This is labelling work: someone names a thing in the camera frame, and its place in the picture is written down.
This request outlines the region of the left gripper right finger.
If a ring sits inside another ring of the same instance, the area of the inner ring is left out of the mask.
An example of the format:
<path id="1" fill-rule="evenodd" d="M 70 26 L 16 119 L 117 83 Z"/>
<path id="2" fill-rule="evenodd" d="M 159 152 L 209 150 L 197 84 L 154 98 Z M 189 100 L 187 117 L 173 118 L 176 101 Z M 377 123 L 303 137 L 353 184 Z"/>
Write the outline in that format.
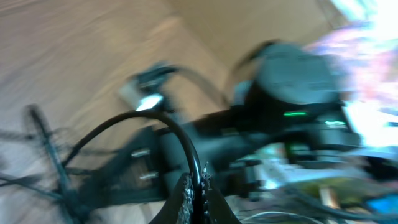
<path id="1" fill-rule="evenodd" d="M 241 224 L 208 172 L 208 162 L 201 172 L 201 223 Z"/>

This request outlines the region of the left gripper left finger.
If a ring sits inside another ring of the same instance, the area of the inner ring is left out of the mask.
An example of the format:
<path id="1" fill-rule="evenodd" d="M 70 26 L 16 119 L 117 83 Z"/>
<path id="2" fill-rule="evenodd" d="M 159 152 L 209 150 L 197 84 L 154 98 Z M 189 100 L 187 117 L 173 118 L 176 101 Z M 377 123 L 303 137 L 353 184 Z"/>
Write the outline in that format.
<path id="1" fill-rule="evenodd" d="M 191 224 L 194 197 L 190 174 L 182 174 L 170 197 L 149 224 Z"/>

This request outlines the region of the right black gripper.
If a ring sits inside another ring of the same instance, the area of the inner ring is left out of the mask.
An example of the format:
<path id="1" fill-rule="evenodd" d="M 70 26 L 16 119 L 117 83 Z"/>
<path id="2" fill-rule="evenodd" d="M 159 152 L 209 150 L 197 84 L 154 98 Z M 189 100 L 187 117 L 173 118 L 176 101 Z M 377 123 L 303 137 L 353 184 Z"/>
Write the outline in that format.
<path id="1" fill-rule="evenodd" d="M 171 149 L 183 154 L 178 137 L 168 128 L 143 128 L 84 180 L 78 189 L 81 201 L 89 207 L 110 207 L 167 200 L 172 188 L 165 178 L 173 168 L 165 158 L 168 137 Z"/>

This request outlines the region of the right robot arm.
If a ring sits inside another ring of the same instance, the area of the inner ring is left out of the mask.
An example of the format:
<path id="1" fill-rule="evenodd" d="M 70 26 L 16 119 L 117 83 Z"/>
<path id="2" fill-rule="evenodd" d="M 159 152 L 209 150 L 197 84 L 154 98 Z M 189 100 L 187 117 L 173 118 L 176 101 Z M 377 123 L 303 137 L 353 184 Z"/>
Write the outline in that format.
<path id="1" fill-rule="evenodd" d="M 324 57 L 271 42 L 253 58 L 254 78 L 236 86 L 223 111 L 183 123 L 162 97 L 155 110 L 175 126 L 141 130 L 84 182 L 82 200 L 94 208 L 164 200 L 181 176 L 204 167 L 222 195 L 243 198 L 324 180 L 397 180 L 380 153 L 344 158 L 361 138 Z"/>

